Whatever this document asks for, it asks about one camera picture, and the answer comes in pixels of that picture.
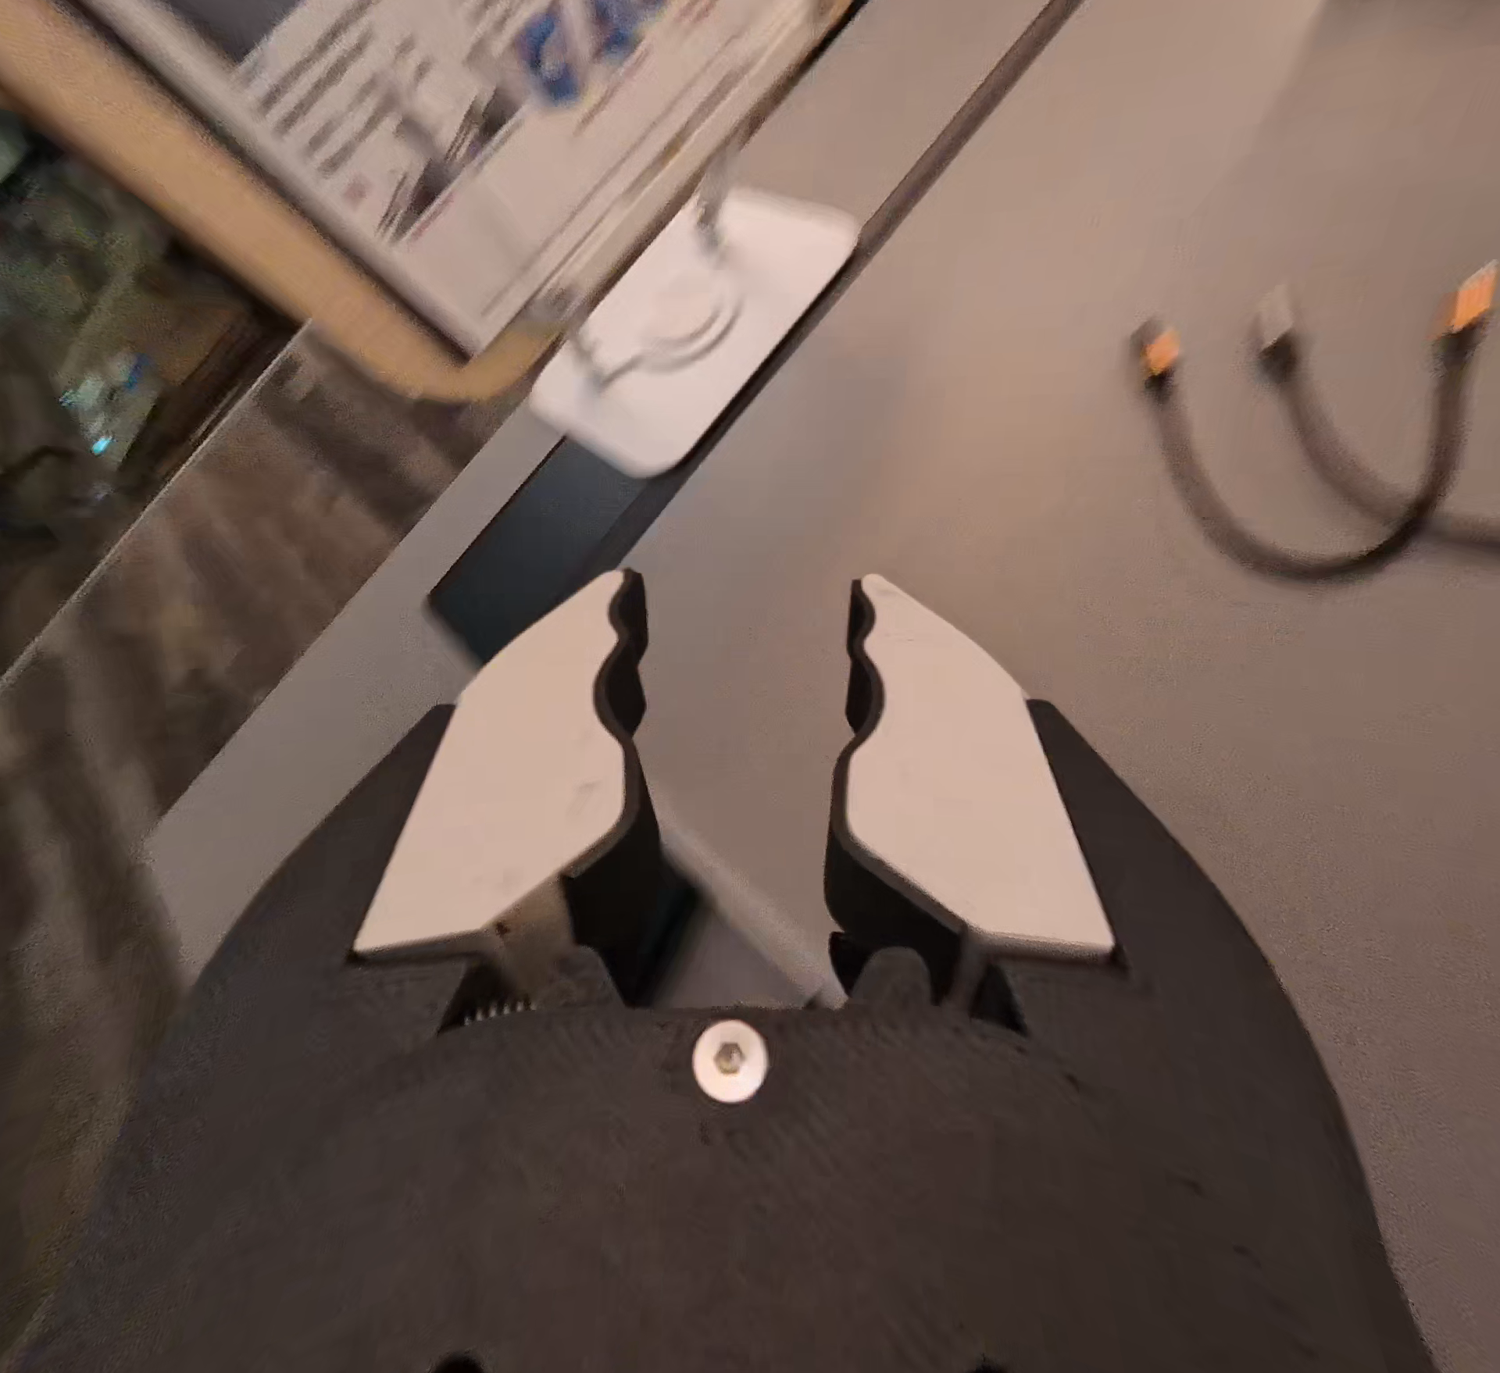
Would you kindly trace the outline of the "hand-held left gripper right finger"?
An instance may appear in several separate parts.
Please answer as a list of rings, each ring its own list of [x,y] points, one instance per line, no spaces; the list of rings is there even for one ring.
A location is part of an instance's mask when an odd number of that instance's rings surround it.
[[[852,580],[846,655],[824,863],[846,989],[890,950],[963,1008],[1004,1008],[988,994],[1008,959],[1109,964],[1115,931],[1018,681],[879,575]]]

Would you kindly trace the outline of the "orange-tipped black cable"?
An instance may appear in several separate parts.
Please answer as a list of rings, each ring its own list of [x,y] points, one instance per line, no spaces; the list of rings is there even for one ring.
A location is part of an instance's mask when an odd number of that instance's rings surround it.
[[[1451,515],[1446,503],[1468,435],[1470,377],[1484,347],[1497,301],[1497,263],[1468,274],[1448,298],[1431,339],[1432,396],[1426,455],[1415,489],[1405,490],[1363,465],[1345,446],[1317,396],[1308,350],[1290,296],[1273,290],[1253,325],[1256,363],[1281,397],[1292,435],[1314,477],[1357,515],[1380,525],[1372,542],[1352,552],[1314,555],[1279,547],[1253,533],[1212,484],[1178,402],[1183,350],[1178,334],[1147,322],[1133,336],[1138,377],[1149,397],[1167,477],[1191,522],[1226,559],[1251,575],[1292,585],[1345,585],[1374,577],[1421,542],[1497,561],[1495,520]]]

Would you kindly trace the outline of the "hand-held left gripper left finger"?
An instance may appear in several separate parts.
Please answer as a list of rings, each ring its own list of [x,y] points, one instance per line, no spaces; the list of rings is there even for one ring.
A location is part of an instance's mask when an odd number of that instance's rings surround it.
[[[644,577],[614,570],[517,635],[460,692],[353,958],[476,959],[532,997],[572,950],[627,997],[663,918],[646,717]]]

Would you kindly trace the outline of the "white stand base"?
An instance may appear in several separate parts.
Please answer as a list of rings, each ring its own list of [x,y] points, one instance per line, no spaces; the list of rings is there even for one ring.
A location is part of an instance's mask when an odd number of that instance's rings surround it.
[[[564,334],[528,410],[630,479],[677,468],[849,263],[855,218],[736,188],[677,211]]]

